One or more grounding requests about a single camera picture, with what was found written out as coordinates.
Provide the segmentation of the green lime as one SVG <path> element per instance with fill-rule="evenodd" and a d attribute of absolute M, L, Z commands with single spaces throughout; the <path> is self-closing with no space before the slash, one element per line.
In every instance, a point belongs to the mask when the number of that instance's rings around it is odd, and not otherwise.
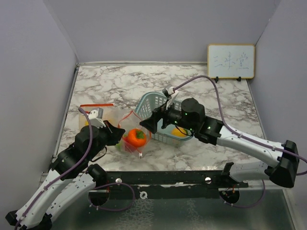
<path fill-rule="evenodd" d="M 121 143 L 118 143 L 116 146 L 116 149 L 121 151 L 122 150 L 122 144 Z"/>

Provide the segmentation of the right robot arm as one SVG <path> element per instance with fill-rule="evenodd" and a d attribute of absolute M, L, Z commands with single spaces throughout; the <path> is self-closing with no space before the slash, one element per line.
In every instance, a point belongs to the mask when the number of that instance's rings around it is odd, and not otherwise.
<path fill-rule="evenodd" d="M 159 121 L 162 121 L 161 128 L 175 125 L 188 129 L 203 143 L 235 149 L 258 159 L 254 163 L 228 163 L 220 176 L 225 187 L 244 180 L 270 180 L 285 188 L 295 185 L 299 158 L 293 141 L 273 142 L 240 132 L 221 120 L 207 116 L 204 106 L 194 98 L 185 99 L 180 110 L 164 103 L 140 125 L 155 134 Z"/>

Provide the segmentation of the orange yellow peach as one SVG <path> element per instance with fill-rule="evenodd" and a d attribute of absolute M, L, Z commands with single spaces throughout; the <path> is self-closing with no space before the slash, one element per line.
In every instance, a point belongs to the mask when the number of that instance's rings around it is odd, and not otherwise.
<path fill-rule="evenodd" d="M 188 131 L 186 129 L 181 128 L 181 127 L 178 127 L 178 128 L 175 127 L 171 131 L 171 135 L 173 135 L 175 137 L 179 137 L 179 138 L 186 137 L 188 134 L 189 134 Z"/>

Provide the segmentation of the clear zip top bag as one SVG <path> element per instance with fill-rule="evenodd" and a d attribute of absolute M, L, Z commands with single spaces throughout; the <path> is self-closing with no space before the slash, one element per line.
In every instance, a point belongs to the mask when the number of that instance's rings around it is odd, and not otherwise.
<path fill-rule="evenodd" d="M 97 128 L 106 126 L 106 121 L 111 124 L 116 122 L 115 107 L 109 104 L 82 104 L 80 107 L 86 112 L 91 125 Z"/>
<path fill-rule="evenodd" d="M 133 154 L 138 158 L 144 156 L 152 134 L 140 125 L 141 121 L 142 119 L 133 110 L 126 112 L 119 120 L 117 127 L 124 129 L 125 133 L 116 145 L 118 151 Z"/>

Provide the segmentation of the red apple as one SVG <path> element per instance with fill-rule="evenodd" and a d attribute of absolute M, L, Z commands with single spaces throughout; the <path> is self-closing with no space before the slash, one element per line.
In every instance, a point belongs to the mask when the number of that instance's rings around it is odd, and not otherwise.
<path fill-rule="evenodd" d="M 124 142 L 124 150 L 125 151 L 127 151 L 127 152 L 134 152 L 135 151 L 135 147 L 128 142 L 128 136 L 127 135 L 123 136 L 123 142 Z"/>

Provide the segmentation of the orange tomato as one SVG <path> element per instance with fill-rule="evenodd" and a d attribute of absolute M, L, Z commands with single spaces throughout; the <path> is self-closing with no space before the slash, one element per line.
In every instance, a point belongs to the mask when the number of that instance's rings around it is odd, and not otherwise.
<path fill-rule="evenodd" d="M 128 142 L 134 147 L 142 147 L 146 141 L 146 135 L 142 130 L 135 128 L 128 132 Z"/>

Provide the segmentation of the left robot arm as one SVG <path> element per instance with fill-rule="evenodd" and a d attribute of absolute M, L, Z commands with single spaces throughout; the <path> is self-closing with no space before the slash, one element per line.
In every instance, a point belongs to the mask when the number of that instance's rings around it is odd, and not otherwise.
<path fill-rule="evenodd" d="M 74 142 L 58 154 L 30 200 L 6 215 L 7 222 L 20 230 L 51 229 L 57 216 L 82 194 L 107 184 L 106 171 L 89 162 L 107 146 L 118 144 L 124 133 L 107 120 L 97 126 L 84 126 Z"/>

